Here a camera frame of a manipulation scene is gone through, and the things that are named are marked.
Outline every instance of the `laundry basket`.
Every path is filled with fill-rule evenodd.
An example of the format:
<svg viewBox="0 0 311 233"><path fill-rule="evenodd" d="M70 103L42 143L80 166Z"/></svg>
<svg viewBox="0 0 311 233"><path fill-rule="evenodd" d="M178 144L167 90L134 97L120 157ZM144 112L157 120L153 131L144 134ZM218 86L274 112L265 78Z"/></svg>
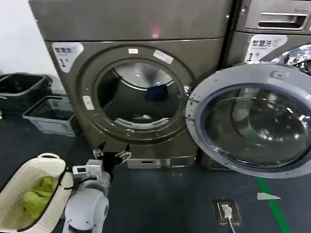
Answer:
<svg viewBox="0 0 311 233"><path fill-rule="evenodd" d="M47 176L58 178L58 187L41 216L33 222L22 209L23 196ZM58 155L44 153L27 161L0 192L0 232L52 232L70 197L72 186L72 174L66 172L66 163Z"/></svg>

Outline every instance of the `plastic storage bin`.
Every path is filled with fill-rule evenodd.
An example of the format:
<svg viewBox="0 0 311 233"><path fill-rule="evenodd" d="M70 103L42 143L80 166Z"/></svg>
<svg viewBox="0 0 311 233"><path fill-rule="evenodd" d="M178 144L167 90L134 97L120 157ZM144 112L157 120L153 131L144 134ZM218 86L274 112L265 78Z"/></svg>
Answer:
<svg viewBox="0 0 311 233"><path fill-rule="evenodd" d="M46 96L23 114L44 133L75 137L80 127L67 97Z"/></svg>
<svg viewBox="0 0 311 233"><path fill-rule="evenodd" d="M41 216L33 222L22 209L23 196L46 176L58 178L58 187ZM70 197L72 186L72 174L66 172L66 163L58 155L44 153L27 161L0 192L0 232L52 232Z"/></svg>
<svg viewBox="0 0 311 233"><path fill-rule="evenodd" d="M3 114L19 115L51 93L52 79L47 75L28 73L0 77L0 110Z"/></svg>

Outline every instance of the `washing machine door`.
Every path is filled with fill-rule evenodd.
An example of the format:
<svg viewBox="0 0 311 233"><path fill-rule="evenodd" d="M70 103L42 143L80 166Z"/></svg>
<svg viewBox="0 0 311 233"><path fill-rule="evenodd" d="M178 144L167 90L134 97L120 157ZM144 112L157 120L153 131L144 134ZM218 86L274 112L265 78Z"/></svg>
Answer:
<svg viewBox="0 0 311 233"><path fill-rule="evenodd" d="M311 173L311 76L277 63L223 69L191 93L194 141L235 171L265 178Z"/></svg>

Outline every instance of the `green cloth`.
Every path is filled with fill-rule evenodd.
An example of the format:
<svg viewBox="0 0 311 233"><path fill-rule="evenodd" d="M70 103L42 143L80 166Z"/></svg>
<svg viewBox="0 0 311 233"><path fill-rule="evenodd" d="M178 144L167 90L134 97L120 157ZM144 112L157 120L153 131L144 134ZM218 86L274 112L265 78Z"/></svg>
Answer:
<svg viewBox="0 0 311 233"><path fill-rule="evenodd" d="M23 210L36 221L48 204L57 185L57 179L44 177L40 185L34 187L24 195Z"/></svg>

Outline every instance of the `green floor line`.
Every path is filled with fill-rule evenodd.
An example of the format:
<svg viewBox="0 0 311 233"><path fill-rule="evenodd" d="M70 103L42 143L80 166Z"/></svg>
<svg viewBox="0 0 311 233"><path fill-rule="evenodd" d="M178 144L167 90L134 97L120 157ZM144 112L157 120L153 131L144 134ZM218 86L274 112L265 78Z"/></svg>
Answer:
<svg viewBox="0 0 311 233"><path fill-rule="evenodd" d="M271 194L270 189L265 181L264 178L257 178L257 181L259 183L259 186L261 187L261 190L263 193ZM270 210L272 211L274 217L276 218L276 222L278 224L278 227L280 228L282 233L291 233L287 222L285 221L284 215L281 212L280 208L278 207L278 204L276 200L267 200L268 204L270 206Z"/></svg>

